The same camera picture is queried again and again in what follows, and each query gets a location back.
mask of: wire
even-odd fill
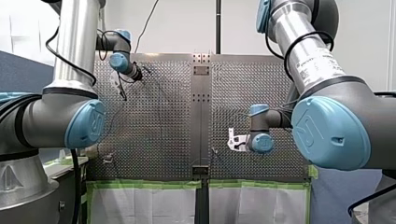
[[[73,211],[72,224],[78,223],[79,206],[81,205],[81,174],[78,165],[78,155],[76,149],[70,149],[73,160],[73,170],[75,177],[75,205]]]
[[[120,73],[117,73],[117,74],[119,75],[119,83],[120,83],[120,89],[121,89],[121,96],[122,96],[122,98],[124,99],[124,101],[127,101],[127,100],[128,100],[128,97],[126,96],[125,89],[124,89],[123,86],[122,86]]]
[[[129,83],[129,84],[134,84],[134,83],[136,83],[136,80],[134,80],[134,81],[127,81],[127,80],[125,80],[125,79],[123,79],[123,78],[121,77],[120,73],[118,73],[118,74],[119,74],[120,80],[122,80],[123,82]]]
[[[106,59],[106,57],[107,57],[107,54],[108,54],[108,48],[107,47],[109,46],[109,41],[108,41],[108,38],[107,38],[106,34],[112,33],[112,34],[118,35],[125,42],[127,42],[127,44],[129,45],[129,49],[131,49],[131,40],[129,40],[128,38],[126,38],[125,36],[120,34],[119,32],[117,32],[117,31],[102,31],[100,29],[97,29],[97,31],[101,33],[101,37],[100,37],[101,46],[102,46],[102,49],[105,51],[105,56],[102,56],[102,53],[101,53],[102,51],[99,50],[99,58],[100,58],[101,61],[104,61]]]
[[[31,102],[39,99],[41,99],[41,95],[39,94],[28,94],[20,96],[3,104],[2,106],[0,106],[0,123],[3,122],[3,120],[18,107],[30,104]]]
[[[271,2],[272,2],[271,0],[268,1],[268,10],[269,10],[269,13],[268,13],[268,16],[267,16],[267,19],[266,19],[266,22],[265,22],[265,44],[267,45],[267,48],[270,50],[270,52],[271,52],[272,54],[274,54],[274,56],[276,56],[277,58],[283,60],[283,57],[282,57],[281,55],[279,55],[278,53],[276,53],[276,52],[271,48],[270,41],[269,41],[269,37],[268,37],[269,23],[270,23],[270,19],[271,19],[271,10],[272,10],[272,4],[271,4]]]
[[[101,45],[102,45],[102,49],[105,50],[105,57],[102,57],[102,51],[99,50],[99,59],[100,59],[101,61],[104,61],[104,60],[106,59],[107,53],[108,53],[108,49],[107,49],[107,47],[108,47],[108,38],[107,38],[106,35],[104,35],[104,32],[101,31],[100,29],[97,29],[97,31],[99,31],[99,32],[101,33],[100,42],[101,42]]]
[[[148,15],[148,19],[146,20],[146,24],[145,27],[143,28],[142,34],[140,34],[140,36],[137,38],[137,44],[136,44],[136,49],[134,50],[134,53],[137,53],[137,50],[139,49],[139,44],[140,44],[140,38],[143,36],[143,34],[146,32],[146,28],[148,27],[149,24],[149,19],[152,16],[152,13],[154,12],[155,7],[157,6],[158,2],[160,0],[155,1],[154,6],[152,7],[151,12]]]
[[[59,58],[60,60],[62,60],[64,63],[67,63],[67,64],[68,64],[69,66],[71,66],[72,68],[74,68],[74,69],[76,69],[76,70],[78,70],[78,71],[80,71],[80,72],[86,74],[87,76],[91,77],[91,78],[92,78],[92,85],[94,86],[94,85],[96,84],[97,79],[96,79],[96,77],[95,77],[92,73],[90,73],[89,71],[87,71],[87,70],[85,70],[85,69],[83,69],[83,68],[81,68],[81,67],[78,67],[77,65],[75,65],[75,64],[73,64],[73,63],[71,63],[71,62],[69,62],[68,60],[66,60],[66,58],[64,58],[63,56],[61,56],[58,52],[56,52],[55,50],[53,50],[53,49],[50,47],[50,42],[51,42],[53,39],[55,39],[55,37],[56,37],[56,35],[58,34],[58,32],[59,32],[59,26],[58,26],[58,28],[56,28],[55,34],[53,34],[53,36],[50,37],[50,38],[47,40],[47,42],[46,42],[46,47],[47,47],[47,49],[49,50],[49,52],[51,52],[53,55],[55,55],[55,57],[57,57],[57,58]]]
[[[285,68],[286,75],[288,76],[288,78],[289,78],[291,81],[293,81],[293,78],[292,78],[292,76],[291,76],[291,74],[290,74],[289,67],[288,67],[288,61],[289,61],[289,57],[290,57],[290,55],[291,55],[291,51],[294,49],[294,47],[295,47],[297,44],[299,44],[301,41],[303,41],[303,40],[305,40],[305,39],[311,37],[311,35],[325,35],[325,36],[327,36],[327,37],[329,38],[329,40],[330,40],[330,43],[331,43],[330,51],[332,51],[332,49],[334,48],[334,39],[332,38],[331,35],[329,35],[327,32],[324,32],[324,31],[313,31],[313,32],[310,32],[310,33],[308,33],[308,34],[301,35],[301,36],[299,36],[297,39],[295,39],[295,40],[291,43],[291,45],[289,46],[288,50],[286,51],[286,53],[285,53],[285,59],[284,59],[284,61],[283,61],[283,66],[284,66],[284,68]]]
[[[123,103],[120,105],[120,108],[116,111],[116,113],[114,114],[113,118],[112,118],[111,121],[110,121],[110,127],[109,127],[109,129],[108,129],[106,135],[105,135],[101,140],[99,140],[99,142],[98,142],[97,145],[96,145],[96,152],[98,153],[98,157],[99,157],[100,159],[102,159],[102,158],[101,158],[101,156],[100,156],[99,146],[102,144],[103,141],[105,141],[105,140],[110,136],[111,131],[112,131],[112,129],[113,129],[114,121],[116,120],[116,118],[118,117],[118,115],[119,115],[119,113],[122,111],[122,109],[125,107],[125,105],[126,105],[125,103],[126,103],[126,101],[123,101]]]
[[[394,92],[394,91],[378,91],[378,92],[375,92],[374,95],[396,97],[396,92]]]
[[[395,184],[395,185],[392,185],[392,186],[390,186],[390,187],[387,187],[387,188],[385,188],[385,189],[381,189],[379,192],[376,192],[376,193],[374,193],[374,194],[372,194],[372,195],[370,195],[370,196],[368,196],[368,197],[366,197],[366,198],[363,198],[363,199],[361,199],[361,200],[359,200],[359,201],[353,203],[352,205],[350,205],[350,206],[348,207],[348,209],[347,209],[347,212],[348,212],[349,215],[352,217],[353,209],[355,209],[355,208],[358,207],[359,205],[361,205],[361,204],[363,204],[363,203],[367,203],[367,202],[371,201],[372,199],[378,198],[379,196],[382,196],[382,195],[384,195],[384,194],[387,194],[387,193],[389,193],[389,192],[391,192],[391,191],[393,191],[393,190],[395,190],[395,189],[396,189],[396,184]]]

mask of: perforated metal panel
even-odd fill
[[[199,55],[191,54],[137,54],[133,60],[147,69],[142,82],[124,86],[127,102],[111,87],[107,62],[96,62],[96,89],[107,116],[100,159],[91,161],[89,179],[185,180],[192,179],[196,164],[209,164],[210,178],[307,178],[305,160],[284,130],[273,130],[276,149],[265,156],[227,148],[229,127],[236,134],[248,133],[251,105],[284,103],[290,83],[282,62],[265,56],[206,55],[203,64]],[[209,74],[194,74],[207,66]],[[113,161],[103,163],[111,154]]]
[[[285,130],[272,130],[275,149],[268,155],[227,148],[228,128],[248,134],[248,109],[254,104],[281,106],[290,82],[283,63],[265,56],[212,57],[211,178],[303,181],[306,161]]]
[[[191,56],[135,55],[134,60],[146,69],[143,81],[124,84],[127,102],[110,85],[108,62],[95,63],[106,127],[89,179],[191,179]],[[113,161],[103,163],[111,154]]]

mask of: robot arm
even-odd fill
[[[258,30],[267,31],[283,55],[289,54],[286,66],[300,94],[290,118],[294,141],[302,154],[320,167],[394,170],[396,100],[375,96],[362,79],[346,74],[339,66],[323,41],[328,39],[314,33],[315,2],[273,0],[269,8],[269,1],[264,0],[259,10]],[[320,4],[335,6],[333,0]],[[335,36],[338,11],[336,7],[327,9],[328,28],[323,23],[318,27]],[[269,22],[264,22],[268,14]],[[316,17],[325,21],[320,14]],[[268,112],[262,113],[266,114],[264,119],[252,118],[252,130],[273,123]]]

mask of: green tape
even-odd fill
[[[318,179],[319,171],[318,171],[317,167],[315,167],[314,165],[309,165],[308,166],[308,175],[310,177],[313,177],[314,179]]]
[[[105,180],[87,182],[88,188],[93,189],[199,189],[200,181],[146,181],[146,180]]]
[[[306,208],[305,208],[305,220],[306,224],[311,223],[311,184],[309,184],[309,188],[306,190]]]
[[[310,184],[253,180],[210,180],[209,187],[212,189],[235,189],[242,187],[253,187],[262,189],[309,189]]]

